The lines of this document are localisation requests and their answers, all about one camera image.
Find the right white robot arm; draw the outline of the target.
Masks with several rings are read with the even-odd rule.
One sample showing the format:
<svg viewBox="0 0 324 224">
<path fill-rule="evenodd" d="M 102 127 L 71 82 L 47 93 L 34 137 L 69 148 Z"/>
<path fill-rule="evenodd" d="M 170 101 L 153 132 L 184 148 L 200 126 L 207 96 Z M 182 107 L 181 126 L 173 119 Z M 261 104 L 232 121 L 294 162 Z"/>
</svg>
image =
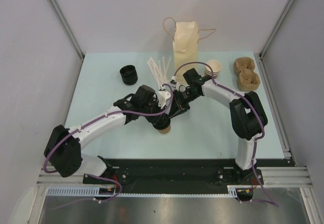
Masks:
<svg viewBox="0 0 324 224">
<path fill-rule="evenodd" d="M 246 184 L 251 178 L 251 168 L 256 163 L 256 143 L 265 136 L 268 124 L 266 113 L 256 92 L 238 93 L 217 83 L 210 76 L 200 76 L 192 68 L 184 73 L 188 86 L 184 91 L 173 90 L 173 101 L 169 117 L 173 118 L 187 112 L 189 103 L 198 97 L 211 98 L 230 111 L 231 125 L 238 136 L 238 150 L 235 159 L 239 167 L 234 170 L 234 180 Z"/>
</svg>

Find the black plastic cup lid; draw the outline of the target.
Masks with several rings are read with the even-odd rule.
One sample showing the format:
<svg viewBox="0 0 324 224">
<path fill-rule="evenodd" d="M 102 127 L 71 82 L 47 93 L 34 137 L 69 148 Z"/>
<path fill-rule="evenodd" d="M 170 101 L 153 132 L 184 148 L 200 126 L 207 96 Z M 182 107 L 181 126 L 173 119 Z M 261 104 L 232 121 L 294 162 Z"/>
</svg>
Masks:
<svg viewBox="0 0 324 224">
<path fill-rule="evenodd" d="M 160 119 L 158 121 L 156 121 L 155 123 L 153 123 L 153 127 L 157 130 L 165 130 L 170 126 L 170 119 Z"/>
</svg>

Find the brown paper coffee cup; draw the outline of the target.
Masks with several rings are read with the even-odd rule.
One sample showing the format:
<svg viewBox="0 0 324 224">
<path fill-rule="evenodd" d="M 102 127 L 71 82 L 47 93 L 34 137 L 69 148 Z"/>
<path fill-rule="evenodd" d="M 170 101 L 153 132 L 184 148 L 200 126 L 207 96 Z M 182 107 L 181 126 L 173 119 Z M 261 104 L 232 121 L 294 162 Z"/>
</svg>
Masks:
<svg viewBox="0 0 324 224">
<path fill-rule="evenodd" d="M 171 126 L 169 125 L 168 127 L 166 127 L 165 129 L 161 129 L 159 130 L 159 133 L 161 133 L 162 135 L 166 135 L 171 131 Z"/>
</svg>

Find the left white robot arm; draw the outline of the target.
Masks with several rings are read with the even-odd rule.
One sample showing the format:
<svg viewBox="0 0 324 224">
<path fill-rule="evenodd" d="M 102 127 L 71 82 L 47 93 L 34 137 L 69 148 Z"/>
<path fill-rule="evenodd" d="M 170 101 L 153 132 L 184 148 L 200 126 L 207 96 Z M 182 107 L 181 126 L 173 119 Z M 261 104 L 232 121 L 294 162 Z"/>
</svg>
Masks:
<svg viewBox="0 0 324 224">
<path fill-rule="evenodd" d="M 99 116 L 79 125 L 55 127 L 44 151 L 43 170 L 47 174 L 59 173 L 69 177 L 75 173 L 93 175 L 100 183 L 111 180 L 112 171 L 100 157 L 84 154 L 82 150 L 108 131 L 144 117 L 157 130 L 170 126 L 167 115 L 173 100 L 172 90 L 155 91 L 140 86 L 134 94 L 117 100 Z"/>
</svg>

